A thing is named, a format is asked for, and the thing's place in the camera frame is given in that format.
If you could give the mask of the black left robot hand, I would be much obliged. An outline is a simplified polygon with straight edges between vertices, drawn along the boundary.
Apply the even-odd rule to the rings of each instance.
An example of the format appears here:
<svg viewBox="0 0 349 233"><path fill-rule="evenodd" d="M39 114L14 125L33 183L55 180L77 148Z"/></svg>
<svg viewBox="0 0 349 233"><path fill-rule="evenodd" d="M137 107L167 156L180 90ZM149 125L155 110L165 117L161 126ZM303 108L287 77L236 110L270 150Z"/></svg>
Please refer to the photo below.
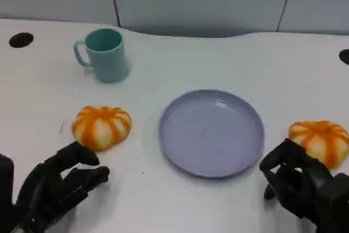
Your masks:
<svg viewBox="0 0 349 233"><path fill-rule="evenodd" d="M1 155L1 232L45 232L109 174L93 151L75 141L39 163L13 202L14 162Z"/></svg>

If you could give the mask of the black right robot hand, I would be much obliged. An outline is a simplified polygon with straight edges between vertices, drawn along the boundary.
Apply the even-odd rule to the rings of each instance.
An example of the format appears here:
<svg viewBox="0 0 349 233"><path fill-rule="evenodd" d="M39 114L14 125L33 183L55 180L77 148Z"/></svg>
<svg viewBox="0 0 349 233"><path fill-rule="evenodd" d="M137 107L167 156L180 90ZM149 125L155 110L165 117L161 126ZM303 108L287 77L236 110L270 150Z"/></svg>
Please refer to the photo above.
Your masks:
<svg viewBox="0 0 349 233"><path fill-rule="evenodd" d="M333 176L291 139L269 152L259 168L268 181L264 199L277 198L283 208L311 221L317 232L348 232L348 175Z"/></svg>

